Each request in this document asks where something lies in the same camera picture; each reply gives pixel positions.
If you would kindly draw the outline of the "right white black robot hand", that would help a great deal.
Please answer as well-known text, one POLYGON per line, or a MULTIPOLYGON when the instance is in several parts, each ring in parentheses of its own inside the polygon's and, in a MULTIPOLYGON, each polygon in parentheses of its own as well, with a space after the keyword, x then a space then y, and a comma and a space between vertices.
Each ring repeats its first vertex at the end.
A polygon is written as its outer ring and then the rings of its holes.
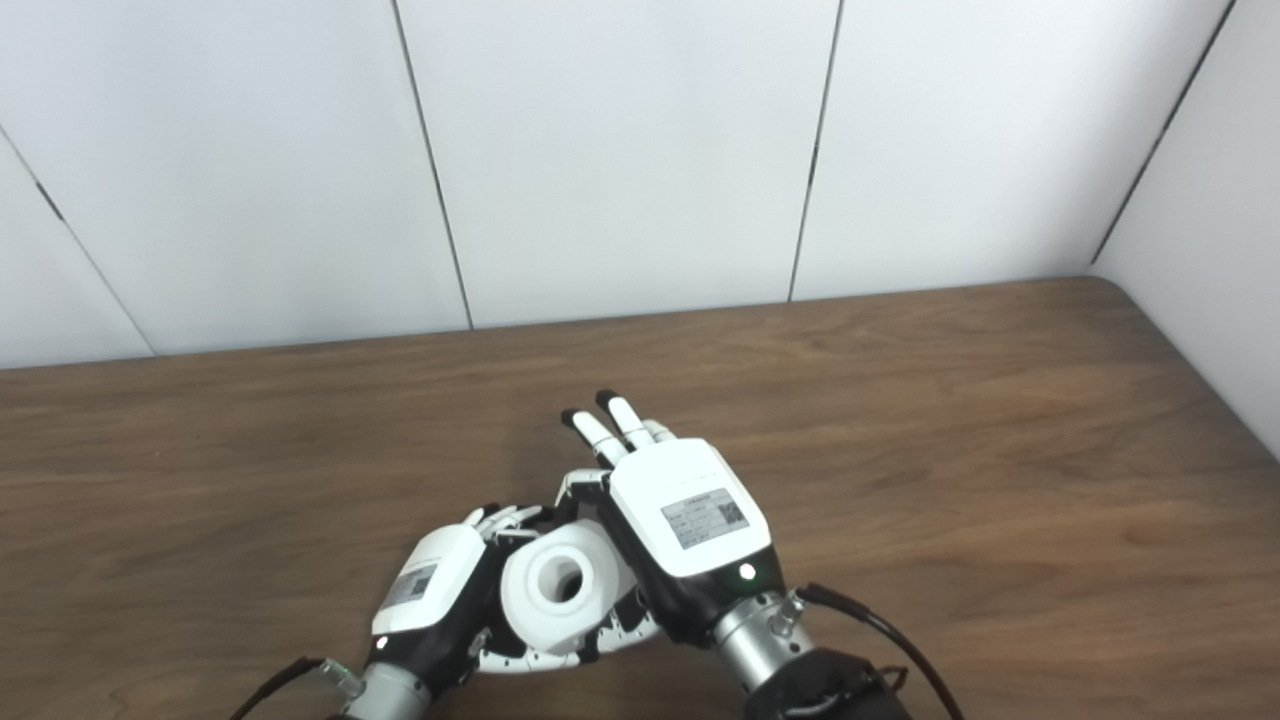
POLYGON ((714 445, 641 416, 612 389, 595 401, 595 413, 559 415, 596 466, 568 473, 558 502, 594 511, 675 643, 710 648, 739 605, 786 591, 765 515, 714 445))

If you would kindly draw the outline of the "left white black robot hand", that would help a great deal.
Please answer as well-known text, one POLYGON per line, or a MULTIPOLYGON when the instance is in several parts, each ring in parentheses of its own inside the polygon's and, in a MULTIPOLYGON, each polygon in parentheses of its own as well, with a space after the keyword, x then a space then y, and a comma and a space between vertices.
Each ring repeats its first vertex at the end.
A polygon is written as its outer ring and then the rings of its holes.
POLYGON ((593 664, 618 646, 605 634, 632 583, 599 523, 484 505, 415 546, 372 619, 365 676, 398 673, 436 698, 475 673, 593 664))

